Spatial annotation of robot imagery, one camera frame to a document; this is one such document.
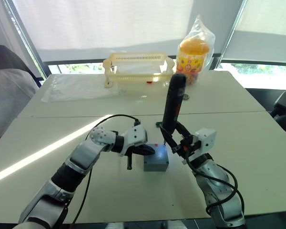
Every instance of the plastic basket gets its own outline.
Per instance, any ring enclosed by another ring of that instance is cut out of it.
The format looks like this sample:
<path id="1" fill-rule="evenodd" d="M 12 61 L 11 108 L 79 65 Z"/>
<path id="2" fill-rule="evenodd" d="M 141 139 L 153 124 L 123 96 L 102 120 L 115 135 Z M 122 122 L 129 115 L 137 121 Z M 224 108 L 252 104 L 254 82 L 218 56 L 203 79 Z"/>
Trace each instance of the plastic basket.
<path id="1" fill-rule="evenodd" d="M 158 66 L 159 72 L 154 73 L 121 73 L 119 66 L 131 63 L 150 63 Z M 172 76 L 174 61 L 164 52 L 126 52 L 112 53 L 110 57 L 103 61 L 105 75 L 109 81 L 165 81 Z"/>

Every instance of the person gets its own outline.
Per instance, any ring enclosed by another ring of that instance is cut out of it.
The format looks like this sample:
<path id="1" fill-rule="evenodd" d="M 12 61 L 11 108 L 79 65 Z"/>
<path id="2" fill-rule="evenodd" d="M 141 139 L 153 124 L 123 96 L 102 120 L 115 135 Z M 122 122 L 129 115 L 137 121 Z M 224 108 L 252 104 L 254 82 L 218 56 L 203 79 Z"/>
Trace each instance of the person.
<path id="1" fill-rule="evenodd" d="M 29 73 L 19 69 L 0 70 L 0 138 L 37 90 Z"/>

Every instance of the clear plastic bag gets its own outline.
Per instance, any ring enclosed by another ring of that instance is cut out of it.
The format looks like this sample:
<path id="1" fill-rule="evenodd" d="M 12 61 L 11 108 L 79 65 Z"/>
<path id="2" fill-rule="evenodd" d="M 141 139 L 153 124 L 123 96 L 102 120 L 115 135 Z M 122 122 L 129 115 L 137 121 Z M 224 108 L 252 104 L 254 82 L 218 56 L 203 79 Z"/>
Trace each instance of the clear plastic bag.
<path id="1" fill-rule="evenodd" d="M 184 73 L 187 83 L 195 83 L 198 73 L 210 62 L 214 53 L 215 35 L 197 16 L 189 34 L 178 46 L 177 72 Z"/>
<path id="2" fill-rule="evenodd" d="M 116 84 L 111 88 L 104 88 L 105 76 L 95 74 L 58 74 L 53 77 L 51 85 L 41 99 L 45 103 L 94 99 L 118 94 Z"/>

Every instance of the small gray box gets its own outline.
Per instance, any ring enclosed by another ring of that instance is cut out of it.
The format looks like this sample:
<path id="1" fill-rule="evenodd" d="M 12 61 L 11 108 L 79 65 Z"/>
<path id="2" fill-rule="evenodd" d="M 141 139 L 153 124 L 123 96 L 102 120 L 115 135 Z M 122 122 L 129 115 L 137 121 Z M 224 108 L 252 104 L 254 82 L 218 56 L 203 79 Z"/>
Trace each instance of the small gray box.
<path id="1" fill-rule="evenodd" d="M 166 171 L 169 161 L 164 144 L 147 144 L 155 150 L 155 154 L 144 156 L 144 171 Z"/>

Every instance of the table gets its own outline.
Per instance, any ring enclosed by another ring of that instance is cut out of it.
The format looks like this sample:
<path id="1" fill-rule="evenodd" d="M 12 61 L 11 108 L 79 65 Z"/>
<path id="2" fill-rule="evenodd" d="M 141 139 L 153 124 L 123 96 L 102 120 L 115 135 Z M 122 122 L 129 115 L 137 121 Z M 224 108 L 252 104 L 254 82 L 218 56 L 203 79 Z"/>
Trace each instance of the table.
<path id="1" fill-rule="evenodd" d="M 98 117 L 18 118 L 0 140 L 0 171 L 20 159 L 74 133 Z M 163 138 L 155 122 L 161 115 L 140 117 L 149 143 Z M 192 133 L 202 127 L 217 130 L 210 151 L 216 163 L 232 171 L 245 200 L 246 215 L 286 211 L 286 132 L 267 112 L 182 114 L 179 121 Z M 109 130 L 124 132 L 133 121 L 114 118 Z M 15 223 L 42 184 L 52 176 L 86 134 L 0 180 L 0 222 Z M 188 166 L 169 150 L 166 172 L 143 172 L 143 157 L 102 153 L 92 170 L 92 183 L 78 223 L 204 218 L 204 197 Z M 82 200 L 87 179 L 78 187 L 65 223 L 70 223 Z"/>
<path id="2" fill-rule="evenodd" d="M 104 77 L 104 75 L 87 77 Z M 50 76 L 19 117 L 162 115 L 164 112 L 168 87 L 163 82 L 119 83 L 118 96 L 44 103 L 41 98 L 52 80 L 53 76 Z M 188 86 L 185 93 L 190 96 L 190 99 L 183 102 L 181 114 L 265 110 L 229 72 L 206 71 L 200 75 L 197 85 Z"/>

